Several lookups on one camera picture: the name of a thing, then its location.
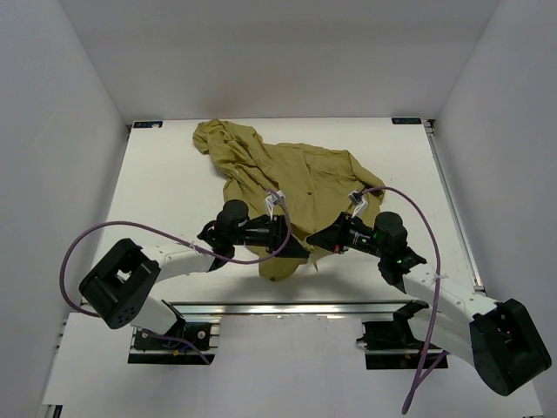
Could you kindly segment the olive green jacket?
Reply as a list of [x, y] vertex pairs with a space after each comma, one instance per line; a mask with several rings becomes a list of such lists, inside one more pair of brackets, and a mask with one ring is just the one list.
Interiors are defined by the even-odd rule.
[[384, 183], [348, 150], [314, 145], [296, 135], [272, 142], [267, 130], [221, 119], [199, 123], [192, 141], [225, 176], [225, 200], [243, 200], [251, 217], [265, 214], [267, 190], [283, 192], [300, 243], [341, 212], [352, 211], [350, 192], [366, 193], [368, 206], [360, 215], [365, 223], [379, 214]]

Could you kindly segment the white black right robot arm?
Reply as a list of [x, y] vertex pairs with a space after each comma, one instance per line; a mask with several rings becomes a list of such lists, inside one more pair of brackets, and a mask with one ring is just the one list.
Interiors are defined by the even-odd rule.
[[380, 213], [372, 227], [341, 213], [307, 242], [333, 253], [347, 249], [378, 258], [387, 284], [411, 296], [389, 322], [365, 324], [359, 338], [368, 350], [419, 349], [426, 342], [473, 366], [495, 393], [508, 396], [552, 365], [526, 307], [515, 299], [493, 300], [442, 279], [407, 244], [394, 212]]

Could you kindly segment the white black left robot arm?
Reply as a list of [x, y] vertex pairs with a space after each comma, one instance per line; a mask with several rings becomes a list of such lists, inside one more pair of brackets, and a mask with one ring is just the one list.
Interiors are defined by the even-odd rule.
[[308, 259], [309, 252], [293, 235], [288, 212], [277, 215], [273, 211], [286, 208], [285, 195], [269, 192], [265, 206], [266, 214], [252, 219], [244, 201], [224, 203], [217, 217], [198, 234], [208, 249], [179, 238], [152, 248], [121, 239], [83, 278], [79, 292], [109, 328], [146, 327], [164, 347], [175, 347], [184, 337], [184, 326], [164, 302], [150, 296], [159, 281], [234, 264], [238, 246], [264, 249], [264, 260]]

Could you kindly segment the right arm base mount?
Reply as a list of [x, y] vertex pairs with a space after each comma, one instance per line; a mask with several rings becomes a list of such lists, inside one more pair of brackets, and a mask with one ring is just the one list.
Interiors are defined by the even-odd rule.
[[415, 338], [409, 320], [429, 306], [410, 301], [393, 312], [390, 320], [363, 323], [356, 343], [365, 351], [367, 370], [415, 370], [423, 351], [424, 337]]

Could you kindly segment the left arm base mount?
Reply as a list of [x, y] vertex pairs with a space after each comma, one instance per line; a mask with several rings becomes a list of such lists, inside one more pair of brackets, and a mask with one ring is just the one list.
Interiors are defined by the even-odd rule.
[[218, 320], [182, 315], [165, 300], [148, 299], [129, 323], [130, 364], [209, 365], [218, 347]]

